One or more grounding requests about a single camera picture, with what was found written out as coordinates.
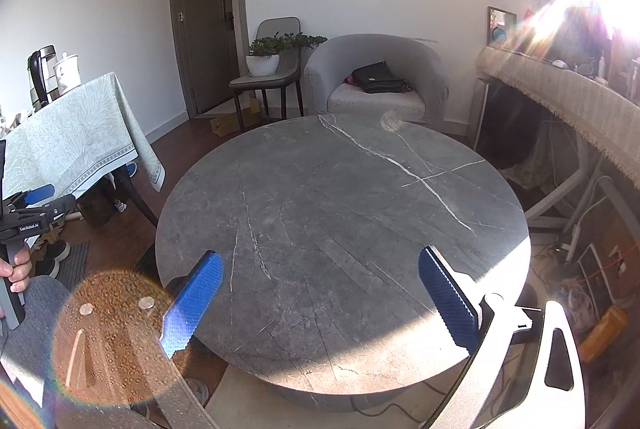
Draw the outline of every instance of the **tablecloth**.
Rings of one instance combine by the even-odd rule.
[[[139,158],[159,191],[164,167],[111,72],[73,89],[6,136],[5,197],[46,184],[79,197],[102,176]]]
[[[533,57],[484,48],[476,67],[571,125],[640,188],[640,108],[587,77]]]

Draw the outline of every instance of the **screw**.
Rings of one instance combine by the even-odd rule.
[[[84,303],[80,307],[80,315],[91,315],[94,312],[94,305],[91,303]]]
[[[152,297],[143,297],[138,301],[138,307],[140,310],[151,310],[156,304],[156,300]]]

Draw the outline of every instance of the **door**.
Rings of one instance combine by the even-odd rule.
[[[232,98],[229,82],[239,76],[231,0],[178,0],[183,48],[180,75],[192,116]]]

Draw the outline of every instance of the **finger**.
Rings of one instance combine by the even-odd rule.
[[[14,271],[14,267],[3,259],[0,259],[0,277],[9,277]]]
[[[14,257],[15,265],[24,265],[28,261],[31,260],[31,255],[29,254],[29,246],[25,244]]]
[[[25,278],[22,281],[19,281],[17,283],[14,283],[11,285],[11,291],[18,293],[18,292],[24,292],[25,290],[27,290],[27,285],[29,284],[29,278]]]
[[[14,268],[14,272],[11,276],[9,276],[9,281],[12,283],[17,283],[18,281],[22,281],[25,277],[29,275],[31,271],[31,262],[26,263],[25,265],[20,265]]]

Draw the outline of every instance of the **round table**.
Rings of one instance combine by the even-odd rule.
[[[420,126],[323,115],[244,133],[197,162],[162,211],[156,258],[167,285],[220,253],[224,279],[196,336],[317,402],[386,395],[465,358],[418,278],[427,245],[480,294],[517,300],[529,233],[497,170]]]

